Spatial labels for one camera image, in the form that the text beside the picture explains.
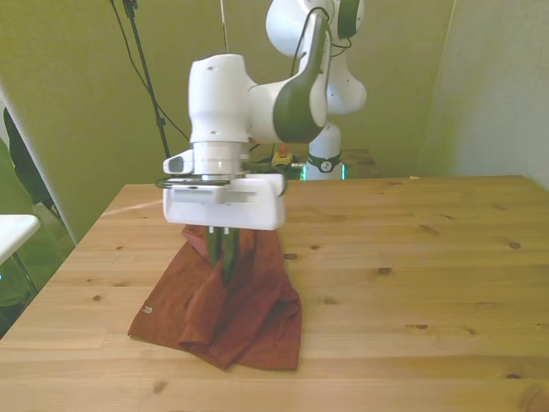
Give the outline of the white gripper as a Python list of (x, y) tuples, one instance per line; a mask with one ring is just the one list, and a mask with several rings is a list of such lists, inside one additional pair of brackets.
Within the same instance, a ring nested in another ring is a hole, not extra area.
[(285, 221), (283, 175), (246, 174), (229, 181), (168, 179), (164, 217), (170, 223), (208, 227), (208, 259), (215, 267), (222, 252), (222, 282), (228, 286), (238, 260), (238, 229), (275, 230)]

